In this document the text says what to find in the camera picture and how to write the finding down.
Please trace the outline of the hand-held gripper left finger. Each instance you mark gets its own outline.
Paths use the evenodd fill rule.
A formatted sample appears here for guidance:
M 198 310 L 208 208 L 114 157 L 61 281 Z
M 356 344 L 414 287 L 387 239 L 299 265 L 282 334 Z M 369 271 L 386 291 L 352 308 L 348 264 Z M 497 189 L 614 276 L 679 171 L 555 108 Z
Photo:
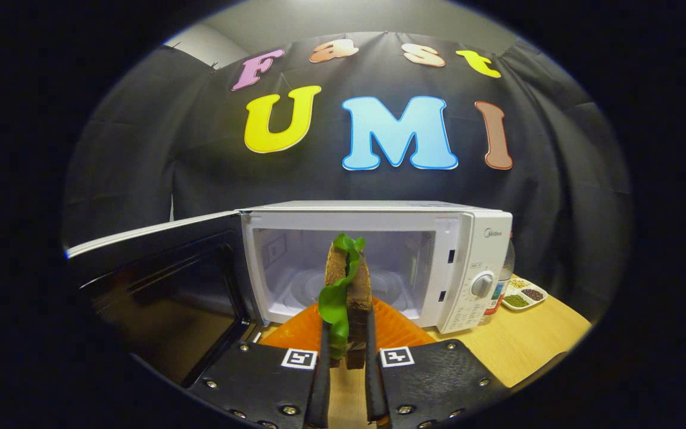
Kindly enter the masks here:
M 231 344 L 188 393 L 224 415 L 223 428 L 327 428 L 328 331 L 312 305 L 262 340 Z

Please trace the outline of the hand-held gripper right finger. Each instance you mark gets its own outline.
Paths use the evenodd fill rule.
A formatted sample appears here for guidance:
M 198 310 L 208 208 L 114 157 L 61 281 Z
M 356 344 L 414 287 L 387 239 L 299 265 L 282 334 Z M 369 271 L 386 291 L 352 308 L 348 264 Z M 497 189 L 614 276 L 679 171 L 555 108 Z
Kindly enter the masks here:
M 381 299 L 367 320 L 367 418 L 378 428 L 474 428 L 507 387 L 459 339 L 436 340 Z

